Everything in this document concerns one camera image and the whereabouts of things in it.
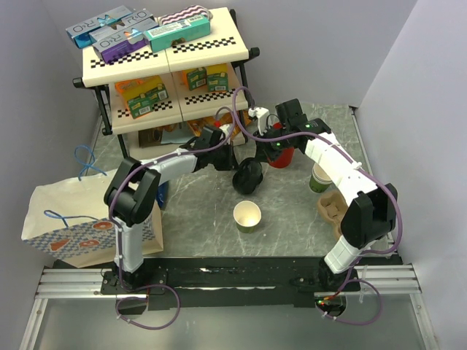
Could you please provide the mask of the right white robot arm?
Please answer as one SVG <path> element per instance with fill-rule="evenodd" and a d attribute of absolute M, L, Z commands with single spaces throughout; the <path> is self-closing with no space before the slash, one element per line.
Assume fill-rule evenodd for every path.
<path fill-rule="evenodd" d="M 347 205 L 341 221 L 341 237 L 324 258 L 326 268 L 318 274 L 320 285 L 335 290 L 344 282 L 344 273 L 371 245 L 394 229 L 401 228 L 397 191 L 366 173 L 361 164 L 340 145 L 331 128 L 320 118 L 310 120 L 297 99 L 276 107 L 281 127 L 269 125 L 269 111 L 252 107 L 251 118 L 258 121 L 253 138 L 258 154 L 273 160 L 284 149 L 299 149 L 321 167 Z"/>

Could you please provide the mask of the red straw holder cup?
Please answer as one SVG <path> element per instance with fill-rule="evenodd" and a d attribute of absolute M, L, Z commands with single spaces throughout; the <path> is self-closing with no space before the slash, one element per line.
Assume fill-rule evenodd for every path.
<path fill-rule="evenodd" d="M 284 149 L 276 160 L 269 160 L 269 165 L 273 168 L 286 168 L 290 165 L 295 149 L 293 147 Z"/>

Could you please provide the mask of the brown pulp cup carrier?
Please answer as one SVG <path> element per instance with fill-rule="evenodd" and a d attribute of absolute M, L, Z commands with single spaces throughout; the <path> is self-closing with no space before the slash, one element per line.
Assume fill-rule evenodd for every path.
<path fill-rule="evenodd" d="M 324 192 L 317 201 L 318 214 L 332 226 L 337 241 L 342 236 L 341 222 L 347 209 L 348 205 L 338 190 Z"/>

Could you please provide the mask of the orange snack box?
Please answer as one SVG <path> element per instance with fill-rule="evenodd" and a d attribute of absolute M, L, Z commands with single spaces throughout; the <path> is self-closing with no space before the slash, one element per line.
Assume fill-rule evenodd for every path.
<path fill-rule="evenodd" d="M 163 80 L 159 76 L 151 76 L 116 82 L 114 86 L 121 98 L 124 101 L 129 101 L 141 94 L 148 93 L 150 90 L 162 84 Z"/>

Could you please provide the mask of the teal box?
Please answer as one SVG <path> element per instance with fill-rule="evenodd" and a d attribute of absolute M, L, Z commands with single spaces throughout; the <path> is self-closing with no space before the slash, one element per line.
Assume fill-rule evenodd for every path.
<path fill-rule="evenodd" d="M 203 15 L 178 20 L 144 32 L 151 50 L 156 53 L 173 45 L 189 42 L 209 35 L 210 21 Z"/>

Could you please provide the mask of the green yellow snack box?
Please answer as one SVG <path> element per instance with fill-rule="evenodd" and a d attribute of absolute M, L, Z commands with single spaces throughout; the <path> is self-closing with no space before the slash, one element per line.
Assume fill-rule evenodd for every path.
<path fill-rule="evenodd" d="M 208 91 L 221 92 L 228 90 L 228 65 L 221 63 L 206 67 Z"/>

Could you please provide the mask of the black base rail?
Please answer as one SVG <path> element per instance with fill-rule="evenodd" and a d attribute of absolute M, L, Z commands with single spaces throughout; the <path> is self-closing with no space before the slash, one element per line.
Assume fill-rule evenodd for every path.
<path fill-rule="evenodd" d="M 103 275 L 103 295 L 135 295 L 151 311 L 171 307 L 282 306 L 313 308 L 318 295 L 359 291 L 355 269 L 334 274 L 319 257 L 148 258 L 135 277 Z"/>

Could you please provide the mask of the wavy striped pouch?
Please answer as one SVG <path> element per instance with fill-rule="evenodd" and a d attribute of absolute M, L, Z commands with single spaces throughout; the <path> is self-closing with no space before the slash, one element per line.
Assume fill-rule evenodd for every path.
<path fill-rule="evenodd" d="M 171 23 L 175 23 L 179 20 L 184 20 L 197 15 L 202 15 L 208 20 L 211 20 L 213 18 L 213 14 L 206 7 L 203 7 L 201 5 L 190 5 L 189 7 L 181 9 L 180 11 L 161 16 L 158 19 L 158 23 L 159 26 L 165 26 Z"/>

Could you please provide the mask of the green snack box left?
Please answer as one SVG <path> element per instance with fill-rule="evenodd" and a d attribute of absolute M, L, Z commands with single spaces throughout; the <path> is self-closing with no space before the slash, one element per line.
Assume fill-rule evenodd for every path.
<path fill-rule="evenodd" d="M 156 103 L 166 100 L 168 97 L 169 94 L 167 93 L 166 86 L 158 84 L 153 89 L 128 99 L 126 106 L 132 118 L 137 119 L 150 113 Z"/>

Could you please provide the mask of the cream checkered shelf rack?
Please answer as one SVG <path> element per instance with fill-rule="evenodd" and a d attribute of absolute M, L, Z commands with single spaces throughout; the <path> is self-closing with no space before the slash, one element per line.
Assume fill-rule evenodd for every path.
<path fill-rule="evenodd" d="M 96 94 L 105 136 L 115 135 L 124 156 L 141 155 L 138 132 L 173 123 L 208 117 L 222 106 L 235 106 L 239 111 L 252 105 L 243 92 L 232 94 L 247 85 L 245 63 L 257 58 L 257 47 L 247 48 L 236 24 L 236 12 L 226 7 L 212 9 L 211 33 L 203 38 L 153 52 L 145 46 L 118 61 L 106 64 L 92 48 L 82 50 L 82 75 L 73 80 L 76 88 L 87 88 Z M 182 82 L 182 71 L 228 65 L 228 90 L 210 93 L 205 87 L 189 90 Z M 169 94 L 149 114 L 132 119 L 115 91 L 119 81 L 158 75 Z"/>

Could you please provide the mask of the purple R.O box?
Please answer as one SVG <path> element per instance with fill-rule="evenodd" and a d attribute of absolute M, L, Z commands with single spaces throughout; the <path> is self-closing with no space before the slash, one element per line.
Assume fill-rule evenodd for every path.
<path fill-rule="evenodd" d="M 111 63 L 149 44 L 143 32 L 136 28 L 119 31 L 93 44 L 97 56 Z"/>

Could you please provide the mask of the blue chip bag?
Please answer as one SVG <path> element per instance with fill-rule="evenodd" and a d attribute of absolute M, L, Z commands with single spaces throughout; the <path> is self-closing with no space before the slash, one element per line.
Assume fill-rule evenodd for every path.
<path fill-rule="evenodd" d="M 168 198 L 169 183 L 164 182 L 158 186 L 156 201 L 161 210 L 164 210 Z"/>

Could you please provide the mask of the blue R.O box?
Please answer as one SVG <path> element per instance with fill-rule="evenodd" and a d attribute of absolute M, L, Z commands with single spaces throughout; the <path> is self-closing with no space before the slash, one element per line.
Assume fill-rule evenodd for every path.
<path fill-rule="evenodd" d="M 68 27 L 66 33 L 73 43 L 82 49 L 148 18 L 155 19 L 154 15 L 146 9 L 135 10 L 121 5 Z"/>

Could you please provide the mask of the green snack box right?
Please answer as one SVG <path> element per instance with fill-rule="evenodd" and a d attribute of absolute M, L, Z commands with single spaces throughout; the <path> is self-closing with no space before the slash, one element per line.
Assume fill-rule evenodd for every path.
<path fill-rule="evenodd" d="M 207 84 L 207 70 L 204 67 L 185 70 L 183 74 L 189 90 L 195 90 Z"/>

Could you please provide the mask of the black coffee cup lid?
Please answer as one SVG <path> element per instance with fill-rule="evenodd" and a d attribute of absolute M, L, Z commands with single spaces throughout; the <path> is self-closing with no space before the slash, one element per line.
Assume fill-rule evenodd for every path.
<path fill-rule="evenodd" d="M 249 157 L 239 164 L 239 168 L 233 175 L 232 184 L 239 194 L 250 195 L 262 181 L 262 165 L 255 158 Z"/>

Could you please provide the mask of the green paper coffee cup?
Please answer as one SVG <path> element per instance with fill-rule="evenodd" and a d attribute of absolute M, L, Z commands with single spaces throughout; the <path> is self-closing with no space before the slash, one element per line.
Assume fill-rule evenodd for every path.
<path fill-rule="evenodd" d="M 241 201 L 233 209 L 233 218 L 240 233 L 253 233 L 261 221 L 259 206 L 252 201 Z"/>

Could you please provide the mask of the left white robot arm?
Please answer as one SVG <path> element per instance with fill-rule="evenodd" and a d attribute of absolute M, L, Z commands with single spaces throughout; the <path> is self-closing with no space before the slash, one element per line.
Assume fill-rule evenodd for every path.
<path fill-rule="evenodd" d="M 199 137 L 173 152 L 146 163 L 127 157 L 120 164 L 104 194 L 104 203 L 115 227 L 114 271 L 126 292 L 138 292 L 144 284 L 143 226 L 153 212 L 159 185 L 208 165 L 219 171 L 232 169 L 230 136 L 208 125 Z"/>

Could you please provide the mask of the paper takeout bag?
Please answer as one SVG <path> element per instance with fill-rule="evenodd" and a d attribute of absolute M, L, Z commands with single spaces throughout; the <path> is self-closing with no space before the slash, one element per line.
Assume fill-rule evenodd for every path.
<path fill-rule="evenodd" d="M 76 268 L 114 260 L 116 238 L 104 204 L 116 170 L 65 179 L 33 191 L 22 241 Z"/>

